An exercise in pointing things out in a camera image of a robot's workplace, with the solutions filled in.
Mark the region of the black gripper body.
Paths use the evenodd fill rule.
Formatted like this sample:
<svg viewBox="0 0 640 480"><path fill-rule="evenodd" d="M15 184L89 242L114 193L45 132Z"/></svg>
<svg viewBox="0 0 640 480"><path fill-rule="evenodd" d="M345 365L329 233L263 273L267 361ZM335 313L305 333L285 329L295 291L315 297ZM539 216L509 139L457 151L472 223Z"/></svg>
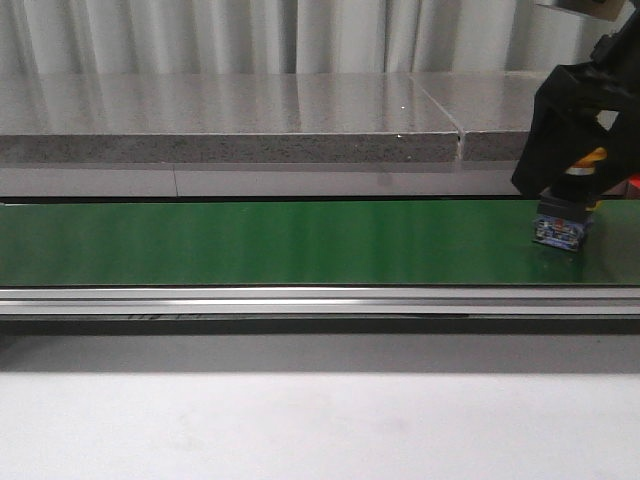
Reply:
<svg viewBox="0 0 640 480"><path fill-rule="evenodd" d="M595 197L639 173L638 11L601 37L590 61L558 65L540 86L512 183L535 198L598 148L607 157L578 196Z"/></svg>

